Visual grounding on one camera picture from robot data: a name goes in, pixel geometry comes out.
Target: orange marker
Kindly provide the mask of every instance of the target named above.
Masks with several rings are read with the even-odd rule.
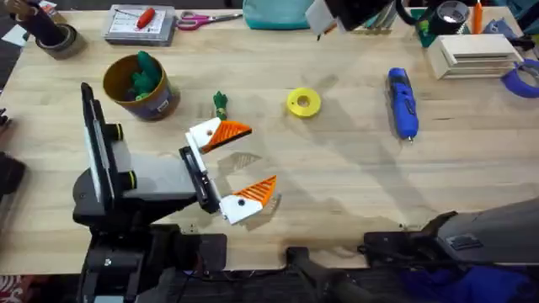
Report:
[[[475,4],[473,9],[473,33],[481,34],[481,23],[483,20],[483,5],[481,5],[481,0]]]
[[[136,27],[143,29],[146,25],[152,22],[153,16],[155,16],[155,9],[147,9],[144,13],[142,13],[141,17],[139,17],[138,21],[136,22]]]

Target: scissors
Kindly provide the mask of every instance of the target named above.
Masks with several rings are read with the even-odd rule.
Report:
[[[234,20],[241,18],[242,16],[242,13],[230,13],[219,16],[206,16],[193,13],[191,11],[184,11],[181,15],[179,15],[179,20],[176,25],[181,30],[195,30],[204,24]]]

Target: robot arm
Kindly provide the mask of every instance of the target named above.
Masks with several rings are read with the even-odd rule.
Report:
[[[419,19],[406,11],[402,0],[316,0],[307,10],[307,22],[315,35],[329,32],[337,26],[341,32],[351,31],[380,13],[386,6],[393,5],[404,23],[415,25],[427,19],[444,0],[430,1]]]

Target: teal bag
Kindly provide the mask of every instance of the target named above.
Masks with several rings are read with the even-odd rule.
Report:
[[[251,29],[308,29],[305,12],[314,0],[243,0]]]

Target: small green toy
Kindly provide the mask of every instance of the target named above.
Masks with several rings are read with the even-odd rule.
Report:
[[[136,58],[138,60],[138,66],[152,79],[155,86],[157,86],[161,81],[161,71],[159,71],[153,59],[148,53],[142,50],[138,52]]]
[[[133,88],[136,90],[136,94],[151,93],[156,87],[146,72],[134,72],[131,75],[131,80],[133,82]]]
[[[141,93],[140,95],[136,96],[136,101],[144,99],[145,97],[149,96],[149,93]]]
[[[228,98],[224,93],[217,92],[213,96],[213,103],[216,104],[217,108],[217,117],[223,121],[227,119],[227,102]]]

